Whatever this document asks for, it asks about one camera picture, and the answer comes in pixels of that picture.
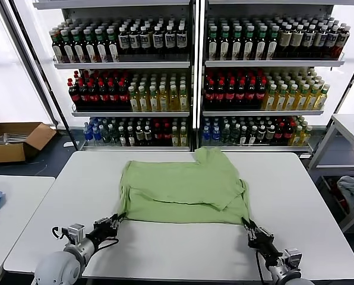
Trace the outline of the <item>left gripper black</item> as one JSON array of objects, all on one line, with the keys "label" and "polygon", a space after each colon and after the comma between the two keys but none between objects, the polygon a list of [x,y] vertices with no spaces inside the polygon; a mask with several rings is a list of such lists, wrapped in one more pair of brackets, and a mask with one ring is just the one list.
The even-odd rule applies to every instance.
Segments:
[{"label": "left gripper black", "polygon": [[112,217],[101,218],[94,222],[94,236],[100,238],[115,238],[118,225],[124,220],[125,213],[114,214]]}]

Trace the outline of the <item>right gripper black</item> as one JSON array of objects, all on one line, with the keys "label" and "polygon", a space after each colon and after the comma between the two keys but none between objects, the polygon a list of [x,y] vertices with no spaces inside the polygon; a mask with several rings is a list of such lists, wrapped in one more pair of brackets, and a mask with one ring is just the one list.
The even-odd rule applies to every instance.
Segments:
[{"label": "right gripper black", "polygon": [[274,236],[262,227],[256,226],[251,219],[243,218],[242,224],[248,234],[248,246],[250,248],[262,248],[273,244]]}]

